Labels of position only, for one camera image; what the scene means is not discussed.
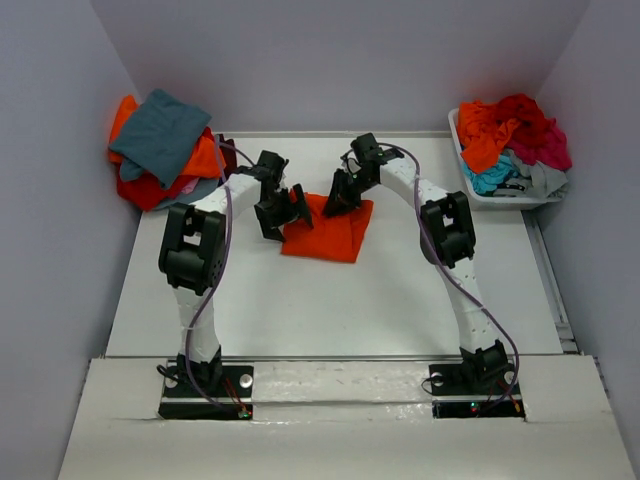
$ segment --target white plastic bin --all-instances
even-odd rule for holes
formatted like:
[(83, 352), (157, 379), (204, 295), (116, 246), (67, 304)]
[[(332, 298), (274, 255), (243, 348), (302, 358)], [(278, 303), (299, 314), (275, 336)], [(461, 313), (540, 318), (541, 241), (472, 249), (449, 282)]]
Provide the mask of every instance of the white plastic bin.
[(535, 197), (483, 197), (478, 195), (471, 185), (471, 180), (464, 174), (462, 165), (462, 146), (458, 140), (458, 109), (454, 108), (449, 112), (449, 126), (451, 127), (451, 136), (453, 137), (453, 145), (458, 154), (458, 166), (460, 167), (460, 175), (464, 180), (467, 196), (469, 197), (469, 206), (472, 210), (531, 210), (545, 203), (559, 202), (560, 198), (540, 199)]

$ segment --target wall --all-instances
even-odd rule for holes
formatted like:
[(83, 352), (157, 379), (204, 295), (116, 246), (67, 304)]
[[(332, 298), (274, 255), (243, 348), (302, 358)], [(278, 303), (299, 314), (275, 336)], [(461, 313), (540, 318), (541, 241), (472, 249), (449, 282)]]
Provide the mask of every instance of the wall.
[(446, 129), (461, 100), (535, 94), (587, 4), (93, 0), (142, 95), (227, 131)]
[(600, 357), (640, 473), (640, 3), (594, 0), (538, 100), (566, 131), (573, 191), (540, 223), (571, 325)]
[(132, 91), (91, 5), (0, 7), (0, 478), (57, 477), (136, 231), (105, 161)]

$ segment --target pile of clothes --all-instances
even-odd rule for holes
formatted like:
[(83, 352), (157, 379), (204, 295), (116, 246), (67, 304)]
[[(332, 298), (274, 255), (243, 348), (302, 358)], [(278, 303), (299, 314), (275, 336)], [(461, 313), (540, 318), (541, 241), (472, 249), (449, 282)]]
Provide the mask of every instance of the pile of clothes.
[(216, 147), (210, 120), (205, 111), (164, 90), (154, 90), (141, 105), (125, 97), (109, 137), (118, 194), (148, 211), (191, 203), (215, 190), (219, 165), (228, 176), (237, 160), (233, 150)]
[(519, 93), (498, 103), (462, 103), (457, 131), (476, 193), (539, 199), (567, 193), (567, 137), (535, 100)]

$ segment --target pink cloth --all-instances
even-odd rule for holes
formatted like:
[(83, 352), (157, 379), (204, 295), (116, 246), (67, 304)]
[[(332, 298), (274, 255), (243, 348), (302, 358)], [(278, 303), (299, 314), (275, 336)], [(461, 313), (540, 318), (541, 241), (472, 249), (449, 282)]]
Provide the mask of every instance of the pink cloth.
[(527, 165), (535, 165), (540, 161), (557, 170), (569, 170), (573, 164), (567, 152), (567, 136), (556, 126), (555, 118), (551, 119), (544, 135), (545, 143), (541, 147), (530, 148), (511, 138), (507, 148), (512, 148)]
[(193, 180), (191, 180), (189, 183), (187, 183), (184, 187), (182, 187), (182, 190), (180, 190), (180, 193), (191, 193), (195, 190), (196, 185), (198, 184), (198, 180), (200, 180), (199, 178), (194, 178)]

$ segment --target folded orange cloth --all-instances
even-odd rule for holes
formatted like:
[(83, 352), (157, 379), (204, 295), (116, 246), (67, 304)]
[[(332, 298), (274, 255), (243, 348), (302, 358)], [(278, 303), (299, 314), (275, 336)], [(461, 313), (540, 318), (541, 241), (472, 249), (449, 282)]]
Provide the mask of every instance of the folded orange cloth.
[(304, 220), (286, 224), (282, 254), (355, 263), (371, 220), (373, 202), (363, 200), (362, 206), (348, 215), (327, 218), (322, 215), (327, 197), (307, 193), (305, 198), (313, 218), (313, 229)]
[[(109, 144), (111, 144), (111, 142), (113, 142), (120, 134), (122, 126), (137, 108), (138, 104), (136, 103), (132, 95), (128, 95), (122, 99), (122, 102), (120, 102), (120, 107), (118, 108), (118, 112), (116, 113), (116, 118), (113, 121), (113, 127), (111, 127)], [(111, 150), (108, 151), (108, 154), (109, 161), (111, 163), (115, 163), (118, 165), (122, 163), (122, 155), (112, 152)], [(218, 149), (218, 155), (220, 155), (220, 160), (222, 161), (222, 165), (224, 167), (224, 156), (222, 155), (222, 152), (220, 152), (220, 149)], [(193, 177), (203, 178), (220, 177), (220, 169), (218, 168), (218, 163), (216, 162), (215, 157), (215, 144), (211, 135), (200, 136), (198, 142), (196, 143), (196, 146), (193, 147), (193, 152), (191, 152), (189, 161), (185, 165), (180, 175), (189, 175)]]
[(499, 124), (496, 104), (461, 103), (458, 111), (458, 138), (465, 149), (462, 158), (474, 173), (482, 173), (498, 163), (500, 153), (520, 120), (510, 118)]

